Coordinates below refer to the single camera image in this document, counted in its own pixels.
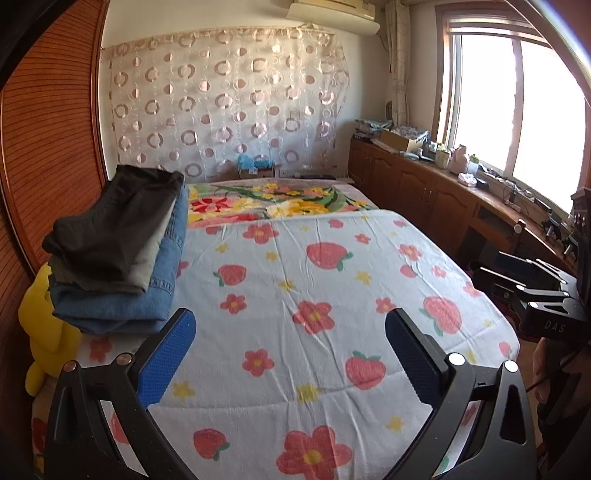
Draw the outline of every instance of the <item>yellow plush toy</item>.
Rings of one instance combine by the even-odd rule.
[[[76,327],[52,315],[49,275],[51,267],[44,264],[18,308],[18,320],[31,338],[35,360],[25,379],[25,389],[33,397],[41,390],[45,374],[59,377],[62,366],[76,357],[82,335]]]

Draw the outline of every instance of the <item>air conditioner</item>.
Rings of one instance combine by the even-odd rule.
[[[359,35],[375,35],[375,6],[363,0],[294,0],[289,20],[339,28]]]

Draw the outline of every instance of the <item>blue gripper pad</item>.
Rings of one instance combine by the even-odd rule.
[[[423,334],[416,327],[414,327],[415,332],[413,333],[401,318],[399,311],[406,315],[401,309],[392,310],[388,313],[386,317],[386,337],[400,360],[402,368],[404,368],[404,372],[408,376],[419,400],[436,408],[441,404],[442,400],[440,373],[417,339],[417,335],[423,336]]]
[[[186,310],[145,363],[138,375],[137,390],[138,401],[143,408],[148,408],[162,399],[178,366],[191,347],[196,331],[195,315]]]

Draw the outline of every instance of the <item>bed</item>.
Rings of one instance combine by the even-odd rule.
[[[517,357],[511,325],[469,277],[350,185],[192,185],[188,225],[172,311],[194,312],[197,337],[149,410],[201,480],[381,480],[431,413],[385,337],[395,307],[472,363]],[[142,341],[84,335],[77,360],[109,363]],[[39,471],[54,387],[47,381],[33,405]],[[457,461],[477,407],[437,473]],[[103,409],[126,463],[143,472],[111,405]]]

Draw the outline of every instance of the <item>gray folded garment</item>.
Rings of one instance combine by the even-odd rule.
[[[152,271],[156,262],[156,255],[160,250],[160,242],[166,232],[166,227],[173,212],[175,202],[170,206],[162,223],[154,231],[148,242],[138,252],[129,269],[129,275],[121,281],[103,281],[87,277],[68,269],[64,261],[56,256],[49,259],[51,273],[61,283],[75,283],[86,291],[145,293],[150,284]]]

